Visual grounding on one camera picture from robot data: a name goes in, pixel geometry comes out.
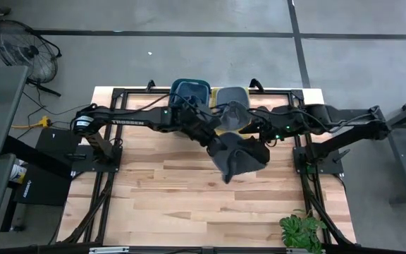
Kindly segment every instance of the wooden table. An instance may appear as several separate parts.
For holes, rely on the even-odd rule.
[[[96,87],[92,101],[109,106],[113,88]],[[130,95],[128,108],[140,108],[158,97]],[[305,104],[324,103],[320,89],[304,89],[304,98]],[[252,95],[250,101],[252,107],[269,109],[288,104],[280,95]],[[163,99],[156,107],[166,104]],[[293,138],[271,148],[267,168],[234,176],[227,185],[195,141],[139,126],[125,126],[122,137],[123,158],[114,181],[105,245],[283,247],[278,221],[305,208],[293,166]],[[94,178],[95,173],[85,173],[72,183],[58,241],[87,213]],[[321,186],[327,213],[355,242],[343,186],[331,175],[321,176]]]

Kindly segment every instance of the gray floor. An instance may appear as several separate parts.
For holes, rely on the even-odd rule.
[[[291,32],[284,0],[17,0],[10,18],[35,28],[88,30]],[[301,32],[406,34],[406,0],[294,0]],[[59,74],[49,84],[63,93],[42,95],[60,112],[88,103],[96,85],[170,85],[176,78],[208,80],[212,85],[247,85],[258,78],[266,87],[302,87],[293,39],[190,37],[51,36],[63,51]],[[338,108],[381,106],[393,115],[406,102],[406,41],[304,40],[312,87]],[[27,87],[29,95],[37,96]],[[14,123],[26,123],[36,106],[25,97]],[[44,112],[35,114],[37,120]],[[51,116],[69,121],[73,112]],[[39,131],[23,140],[34,145]],[[406,250],[406,205],[388,200],[406,193],[405,177],[387,140],[361,141],[343,159],[347,198],[357,242]],[[46,243],[60,211],[29,207],[28,224],[39,233],[0,238],[7,246]]]

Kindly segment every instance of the fan stand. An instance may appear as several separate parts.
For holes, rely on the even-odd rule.
[[[48,93],[50,93],[50,94],[52,94],[52,95],[56,95],[57,97],[62,96],[60,93],[58,93],[58,92],[56,92],[56,91],[54,91],[54,90],[51,90],[51,89],[49,89],[49,88],[44,87],[44,86],[41,85],[41,83],[38,82],[38,81],[37,81],[37,82],[28,81],[27,83],[34,85],[34,86],[35,86],[36,88],[38,88],[39,90],[42,90],[42,91],[44,91],[44,92],[48,92]]]

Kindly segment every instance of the green plant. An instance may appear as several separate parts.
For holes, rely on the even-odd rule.
[[[322,221],[313,216],[298,217],[292,214],[290,217],[282,218],[280,226],[283,229],[281,239],[286,247],[304,248],[314,254],[322,253],[321,242],[317,238],[319,229],[326,229],[327,226]]]

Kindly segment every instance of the wooden tabletop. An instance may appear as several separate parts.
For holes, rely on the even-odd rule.
[[[109,106],[112,89],[96,87],[92,102]],[[128,108],[140,108],[158,97],[129,95]],[[324,103],[320,89],[304,89],[304,98],[305,104]],[[163,99],[155,106],[166,104]],[[288,104],[288,99],[251,95],[250,104],[272,109]],[[195,141],[139,126],[125,126],[122,138],[123,158],[114,181],[105,245],[283,247],[278,221],[305,208],[293,166],[293,138],[271,148],[267,168],[234,176],[229,184]],[[322,142],[329,136],[313,138]],[[58,241],[87,213],[94,178],[89,172],[72,182]],[[327,213],[355,242],[343,186],[331,175],[321,175],[321,186]]]

